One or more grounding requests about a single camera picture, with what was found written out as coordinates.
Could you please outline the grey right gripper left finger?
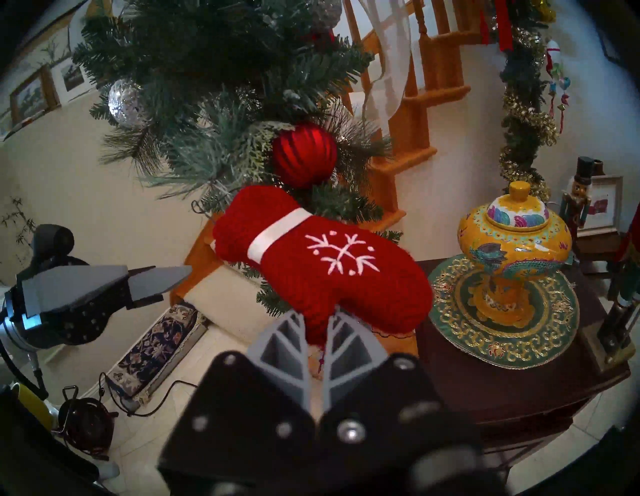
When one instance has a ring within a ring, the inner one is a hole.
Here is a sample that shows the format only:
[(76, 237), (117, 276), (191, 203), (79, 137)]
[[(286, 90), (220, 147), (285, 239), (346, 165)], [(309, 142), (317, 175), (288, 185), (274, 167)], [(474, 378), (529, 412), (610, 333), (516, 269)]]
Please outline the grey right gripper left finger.
[(315, 444), (302, 318), (288, 312), (245, 351), (211, 361), (159, 456), (159, 471), (288, 471)]

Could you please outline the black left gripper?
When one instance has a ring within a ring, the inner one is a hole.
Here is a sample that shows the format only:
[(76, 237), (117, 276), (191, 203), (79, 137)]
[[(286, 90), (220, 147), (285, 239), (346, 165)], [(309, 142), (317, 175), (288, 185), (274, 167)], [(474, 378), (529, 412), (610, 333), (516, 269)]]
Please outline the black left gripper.
[[(128, 307), (146, 307), (185, 281), (190, 265), (142, 267), (126, 265), (30, 264), (22, 272), (22, 314), (40, 316), (35, 346), (79, 346), (101, 336), (110, 317)], [(115, 287), (128, 280), (129, 287)]]

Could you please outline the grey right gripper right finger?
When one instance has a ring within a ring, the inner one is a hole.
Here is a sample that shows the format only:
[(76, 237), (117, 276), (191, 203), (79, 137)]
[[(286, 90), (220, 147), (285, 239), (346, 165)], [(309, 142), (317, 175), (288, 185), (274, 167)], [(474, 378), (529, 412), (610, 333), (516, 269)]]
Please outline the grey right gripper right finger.
[(350, 476), (450, 481), (481, 472), (477, 433), (418, 358), (388, 354), (345, 312), (329, 318), (327, 337), (321, 432), (326, 446), (345, 450)]

